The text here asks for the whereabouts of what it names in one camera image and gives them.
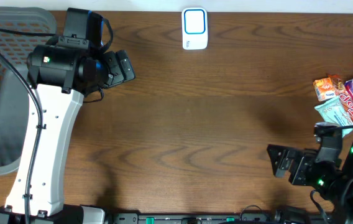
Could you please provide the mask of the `teal snack wrapper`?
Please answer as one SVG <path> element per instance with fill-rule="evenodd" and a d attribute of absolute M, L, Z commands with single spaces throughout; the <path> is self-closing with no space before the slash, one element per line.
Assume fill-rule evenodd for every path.
<path fill-rule="evenodd" d="M 343 108 L 338 97 L 331 98 L 314 108 L 325 122 L 333 123 L 340 127 L 353 125 L 351 117 Z"/>

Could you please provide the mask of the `small orange juice box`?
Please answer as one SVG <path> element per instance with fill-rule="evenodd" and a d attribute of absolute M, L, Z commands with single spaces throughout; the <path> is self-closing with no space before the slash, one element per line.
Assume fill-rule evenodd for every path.
<path fill-rule="evenodd" d="M 337 96 L 336 89 L 330 78 L 322 78 L 313 82 L 318 101 L 326 101 Z"/>

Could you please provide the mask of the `red Top chocolate bar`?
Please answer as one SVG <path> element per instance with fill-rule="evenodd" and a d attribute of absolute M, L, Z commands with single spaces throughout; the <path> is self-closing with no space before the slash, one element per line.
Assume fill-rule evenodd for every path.
<path fill-rule="evenodd" d="M 338 95 L 343 108 L 349 114 L 351 120 L 353 121 L 353 99 L 346 90 L 342 79 L 337 74 L 329 74 L 328 77 L 332 81 L 336 94 Z"/>

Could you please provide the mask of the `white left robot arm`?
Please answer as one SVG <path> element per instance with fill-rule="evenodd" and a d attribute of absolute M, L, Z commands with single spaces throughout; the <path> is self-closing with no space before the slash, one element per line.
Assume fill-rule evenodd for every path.
<path fill-rule="evenodd" d="M 0 223 L 107 223 L 103 208 L 65 203 L 65 163 L 85 97 L 135 78 L 127 52 L 40 45 L 29 54 L 27 66 L 27 129 Z"/>

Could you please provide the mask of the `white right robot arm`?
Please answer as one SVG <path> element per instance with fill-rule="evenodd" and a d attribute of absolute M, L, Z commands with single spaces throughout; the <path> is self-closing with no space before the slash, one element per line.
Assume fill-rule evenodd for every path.
<path fill-rule="evenodd" d="M 275 177 L 281 178 L 289 171 L 292 185 L 310 186 L 313 188 L 310 198 L 317 192 L 322 199 L 334 205 L 334 210 L 328 214 L 318 202 L 314 202 L 323 222 L 353 223 L 353 142 L 341 169 L 340 159 L 318 159 L 323 151 L 299 150 L 273 144 L 267 147 Z"/>

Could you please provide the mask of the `grey plastic mesh basket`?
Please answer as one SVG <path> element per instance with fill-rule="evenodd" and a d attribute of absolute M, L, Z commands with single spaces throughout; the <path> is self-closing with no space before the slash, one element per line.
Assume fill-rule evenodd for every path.
<path fill-rule="evenodd" d="M 56 31 L 57 22 L 45 9 L 0 7 L 0 53 L 23 77 L 27 76 L 28 54 Z M 19 167 L 28 112 L 28 93 L 0 60 L 0 175 Z"/>

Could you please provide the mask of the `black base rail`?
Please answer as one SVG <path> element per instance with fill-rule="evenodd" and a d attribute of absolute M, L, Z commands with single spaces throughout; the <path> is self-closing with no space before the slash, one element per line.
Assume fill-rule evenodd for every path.
<path fill-rule="evenodd" d="M 245 212 L 238 214 L 138 214 L 113 213 L 105 218 L 108 224 L 217 224 L 217 223 L 324 223 L 320 215 L 306 212 L 277 212 L 276 215 Z"/>

